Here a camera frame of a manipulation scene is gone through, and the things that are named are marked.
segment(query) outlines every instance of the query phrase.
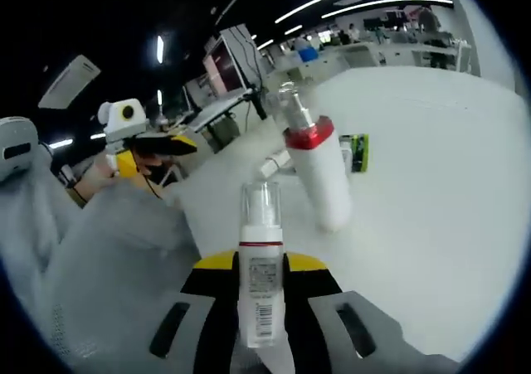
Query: clear plastic cap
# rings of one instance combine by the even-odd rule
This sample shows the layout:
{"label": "clear plastic cap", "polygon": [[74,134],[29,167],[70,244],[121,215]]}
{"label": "clear plastic cap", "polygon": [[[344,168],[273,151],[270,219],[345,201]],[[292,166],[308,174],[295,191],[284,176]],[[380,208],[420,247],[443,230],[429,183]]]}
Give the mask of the clear plastic cap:
{"label": "clear plastic cap", "polygon": [[241,194],[242,226],[280,226],[280,185],[252,182],[243,185]]}

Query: computer screen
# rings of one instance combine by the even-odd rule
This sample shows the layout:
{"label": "computer screen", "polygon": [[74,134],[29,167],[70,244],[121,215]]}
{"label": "computer screen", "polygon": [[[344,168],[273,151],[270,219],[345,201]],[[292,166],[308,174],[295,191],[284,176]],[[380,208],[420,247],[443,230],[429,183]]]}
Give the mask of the computer screen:
{"label": "computer screen", "polygon": [[223,38],[207,53],[203,64],[218,98],[244,86],[240,71],[236,68]]}

